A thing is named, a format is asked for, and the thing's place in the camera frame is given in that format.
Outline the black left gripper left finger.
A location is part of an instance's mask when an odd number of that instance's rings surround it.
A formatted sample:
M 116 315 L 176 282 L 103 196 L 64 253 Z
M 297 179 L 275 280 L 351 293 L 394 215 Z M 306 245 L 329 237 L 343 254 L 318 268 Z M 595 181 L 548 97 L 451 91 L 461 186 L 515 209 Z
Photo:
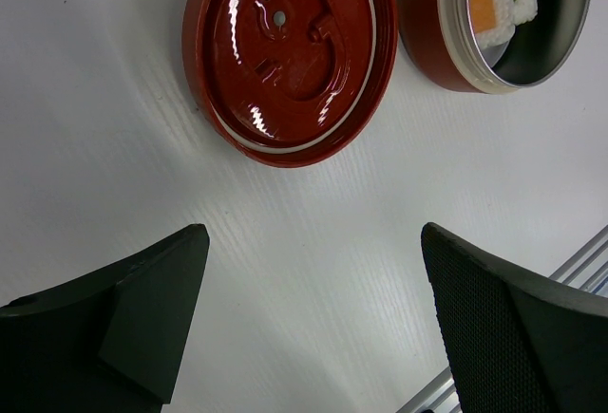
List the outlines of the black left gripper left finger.
M 170 404 L 210 246 L 189 225 L 1 309 L 4 412 L 159 412 Z

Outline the orange sushi roll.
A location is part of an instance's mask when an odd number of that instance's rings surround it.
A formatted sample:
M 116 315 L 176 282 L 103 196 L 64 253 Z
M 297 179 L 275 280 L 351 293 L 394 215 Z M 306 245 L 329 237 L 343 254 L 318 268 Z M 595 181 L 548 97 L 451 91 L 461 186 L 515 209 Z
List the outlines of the orange sushi roll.
M 468 0 L 469 19 L 480 50 L 505 44 L 515 33 L 514 0 Z

